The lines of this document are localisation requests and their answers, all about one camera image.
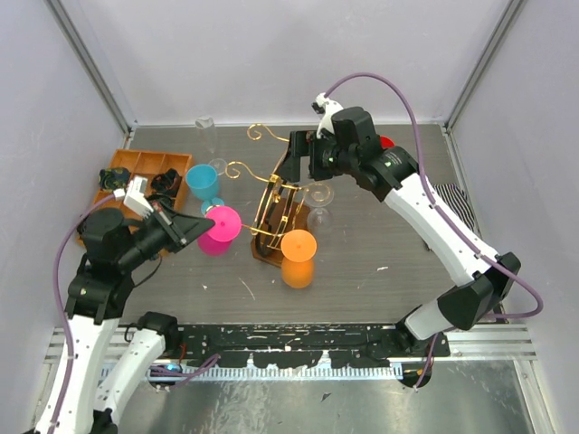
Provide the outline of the striped cloth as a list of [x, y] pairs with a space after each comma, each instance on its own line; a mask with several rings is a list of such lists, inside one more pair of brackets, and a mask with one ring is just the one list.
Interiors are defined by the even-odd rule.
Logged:
[[477, 232], [476, 219], [466, 194], [454, 183], [434, 184], [433, 189], [473, 232]]

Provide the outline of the blue plastic wine glass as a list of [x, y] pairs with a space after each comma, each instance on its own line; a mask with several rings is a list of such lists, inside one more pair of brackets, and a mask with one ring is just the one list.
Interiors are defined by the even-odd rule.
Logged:
[[194, 165], [185, 174], [191, 193], [201, 201], [201, 213], [206, 215], [214, 207], [223, 206], [220, 197], [220, 180], [216, 170], [205, 164]]

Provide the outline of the red plastic wine glass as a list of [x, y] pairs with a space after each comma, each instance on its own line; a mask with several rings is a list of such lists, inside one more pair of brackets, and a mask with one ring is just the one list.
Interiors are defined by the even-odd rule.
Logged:
[[395, 142], [389, 137], [380, 136], [380, 143], [383, 149], [395, 147]]

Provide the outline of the gold wire glass rack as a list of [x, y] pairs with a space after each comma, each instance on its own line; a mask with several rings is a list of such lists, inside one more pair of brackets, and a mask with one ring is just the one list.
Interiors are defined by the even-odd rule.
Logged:
[[[279, 137], [262, 123], [254, 123], [246, 130], [247, 137], [252, 141], [260, 140], [263, 132], [267, 132], [271, 137], [288, 146], [290, 137]], [[242, 174], [241, 170], [245, 169], [251, 177], [265, 183], [253, 222], [246, 228], [252, 235], [252, 256], [277, 268], [281, 266], [283, 258], [280, 246], [283, 236], [289, 231], [305, 230], [309, 212], [304, 198], [308, 185], [301, 184], [300, 180], [297, 183], [282, 180], [274, 174], [278, 163], [267, 178], [256, 175], [248, 165], [241, 161], [232, 161], [225, 168], [225, 174], [230, 179], [239, 178]]]

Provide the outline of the clear wine glass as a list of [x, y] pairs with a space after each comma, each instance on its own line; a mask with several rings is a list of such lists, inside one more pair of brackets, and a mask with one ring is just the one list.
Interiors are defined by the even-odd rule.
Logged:
[[223, 175], [227, 162], [221, 157], [218, 132], [214, 124], [214, 119], [211, 116], [201, 116], [195, 120], [195, 127], [204, 146], [209, 151], [210, 161], [208, 165], [211, 166], [218, 175]]
[[314, 235], [330, 231], [333, 216], [327, 207], [333, 202], [334, 196], [334, 189], [327, 182], [316, 182], [307, 188], [304, 195], [309, 207], [307, 225]]

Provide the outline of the orange plastic wine glass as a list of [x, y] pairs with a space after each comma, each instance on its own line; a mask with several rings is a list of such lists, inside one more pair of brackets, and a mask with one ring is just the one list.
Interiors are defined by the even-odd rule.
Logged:
[[283, 282], [291, 288], [306, 288], [314, 277], [314, 257], [318, 249], [315, 237], [306, 230], [289, 231], [280, 246]]

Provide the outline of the pink plastic wine glass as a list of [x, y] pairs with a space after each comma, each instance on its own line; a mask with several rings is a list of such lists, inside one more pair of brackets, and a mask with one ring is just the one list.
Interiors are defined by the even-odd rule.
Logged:
[[206, 217], [214, 222], [214, 226], [197, 240], [198, 247], [208, 256], [221, 256], [239, 236], [241, 217], [233, 208], [225, 205], [212, 208]]

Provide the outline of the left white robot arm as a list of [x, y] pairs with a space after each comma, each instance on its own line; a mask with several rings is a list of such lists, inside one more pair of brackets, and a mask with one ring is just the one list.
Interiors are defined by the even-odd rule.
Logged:
[[181, 347], [175, 317], [145, 313], [113, 370], [101, 370], [114, 332], [135, 288], [132, 273], [160, 251], [179, 252], [212, 229], [205, 217], [155, 205], [141, 221], [105, 207], [81, 219], [86, 252], [63, 309], [65, 344], [54, 384], [34, 433], [116, 433], [127, 404], [159, 357]]

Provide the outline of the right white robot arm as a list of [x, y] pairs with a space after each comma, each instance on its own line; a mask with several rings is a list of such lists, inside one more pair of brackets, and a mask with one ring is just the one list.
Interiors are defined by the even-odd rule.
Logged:
[[520, 271], [517, 256], [497, 253], [482, 241], [420, 177], [417, 161], [402, 147], [388, 145], [360, 107], [315, 102], [315, 130], [293, 131], [276, 170], [283, 180], [300, 179], [300, 160], [309, 159], [315, 181], [350, 175], [362, 189], [402, 216], [437, 255], [453, 287], [421, 305], [396, 325], [402, 353], [416, 356], [433, 335], [451, 328], [471, 329], [503, 301]]

